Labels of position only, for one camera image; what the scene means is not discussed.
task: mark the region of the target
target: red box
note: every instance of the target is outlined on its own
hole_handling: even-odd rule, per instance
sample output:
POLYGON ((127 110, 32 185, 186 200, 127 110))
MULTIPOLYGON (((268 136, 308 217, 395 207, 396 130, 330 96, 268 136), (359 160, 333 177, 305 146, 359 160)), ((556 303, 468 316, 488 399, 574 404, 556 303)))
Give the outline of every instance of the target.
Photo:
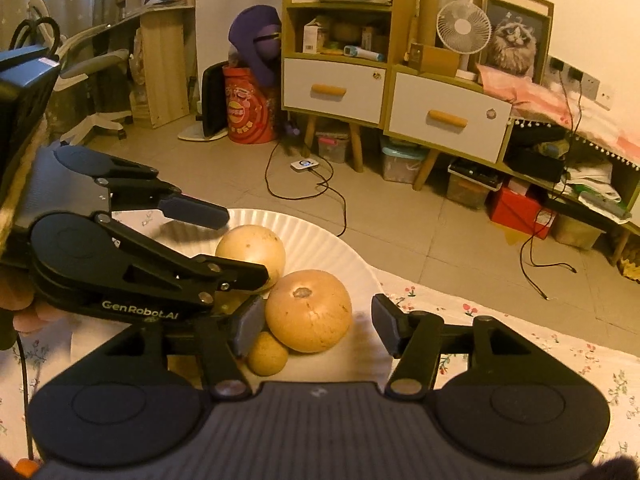
POLYGON ((555 217, 554 212, 543 208, 540 202, 529 193, 520 195, 507 186, 502 186, 500 191, 494 194, 489 213, 492 222, 516 229, 516 231, 527 235, 531 235, 535 231, 536 236, 542 240, 549 234, 555 217))

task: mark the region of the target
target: paper plate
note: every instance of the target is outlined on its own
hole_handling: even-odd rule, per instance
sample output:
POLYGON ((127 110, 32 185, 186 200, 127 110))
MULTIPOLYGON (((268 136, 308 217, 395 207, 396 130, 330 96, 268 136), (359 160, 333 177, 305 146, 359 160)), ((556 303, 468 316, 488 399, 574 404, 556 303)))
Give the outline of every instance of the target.
MULTIPOLYGON (((159 211, 121 212, 114 214, 114 218, 189 257, 215 254, 220 238, 233 227, 255 224, 271 229, 284 243, 286 274, 294 270, 321 269, 344 284, 351 297, 353 323, 335 347, 319 354, 292 354, 279 374, 260 378, 243 369, 252 387, 265 380, 384 384, 391 372, 392 359, 371 321, 371 298, 382 292, 382 287, 358 253, 321 227, 290 215, 255 209, 230 209, 229 215, 228 226, 219 231, 169 220, 159 211)), ((104 326, 104 322, 92 321, 93 339, 97 324, 104 326)), ((83 337, 90 336, 78 333, 78 343, 83 337)))

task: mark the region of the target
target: tiled floor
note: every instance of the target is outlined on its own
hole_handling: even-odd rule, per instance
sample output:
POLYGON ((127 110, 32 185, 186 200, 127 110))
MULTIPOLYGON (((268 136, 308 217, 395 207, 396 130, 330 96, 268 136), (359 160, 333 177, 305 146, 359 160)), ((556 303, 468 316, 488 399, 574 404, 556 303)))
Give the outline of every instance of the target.
MULTIPOLYGON (((158 130, 128 127, 129 136, 95 136, 89 146, 160 170, 160 176, 202 200, 226 207, 285 212, 331 232, 342 229, 342 205, 333 193, 291 202, 270 196, 264 168, 273 144, 243 146, 227 138, 185 142, 177 133, 194 124, 183 118, 158 130)), ((269 180, 273 192, 302 196, 315 192, 317 177, 294 173, 289 163, 298 152, 280 147, 269 180)), ((366 155, 366 169, 355 173, 335 164, 332 186, 347 199, 348 228, 342 239, 371 265, 437 290, 640 356, 640 285, 621 277, 598 251, 580 252, 549 237, 535 240, 537 263, 567 262, 533 268, 530 277, 546 292, 546 301, 528 285, 518 252, 525 235, 502 228, 485 211, 472 211, 444 198, 446 173, 435 172, 420 192, 408 184, 386 182, 378 157, 366 155)))

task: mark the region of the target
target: blue lid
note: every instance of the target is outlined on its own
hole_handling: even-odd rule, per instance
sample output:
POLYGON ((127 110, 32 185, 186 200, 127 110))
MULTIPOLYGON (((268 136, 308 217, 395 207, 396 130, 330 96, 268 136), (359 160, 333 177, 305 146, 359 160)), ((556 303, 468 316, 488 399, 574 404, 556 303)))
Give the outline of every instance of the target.
POLYGON ((423 160, 427 156, 428 148, 409 148, 408 146, 395 146, 389 142, 387 136, 382 136, 382 153, 400 158, 423 160))

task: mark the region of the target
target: drawer knob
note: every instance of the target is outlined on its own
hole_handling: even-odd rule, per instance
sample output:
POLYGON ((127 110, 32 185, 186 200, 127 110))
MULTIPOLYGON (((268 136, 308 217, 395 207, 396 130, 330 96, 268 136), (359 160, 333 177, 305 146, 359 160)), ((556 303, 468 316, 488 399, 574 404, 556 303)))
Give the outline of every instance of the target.
POLYGON ((332 95, 335 97, 342 97, 347 93, 346 88, 331 85, 313 84, 311 85, 311 91, 316 94, 332 95))
POLYGON ((427 117, 434 121, 438 121, 439 123, 450 124, 451 126, 456 126, 458 128, 466 128, 466 125, 468 124, 468 121, 462 117, 447 114, 446 112, 441 112, 439 110, 429 110, 427 117))

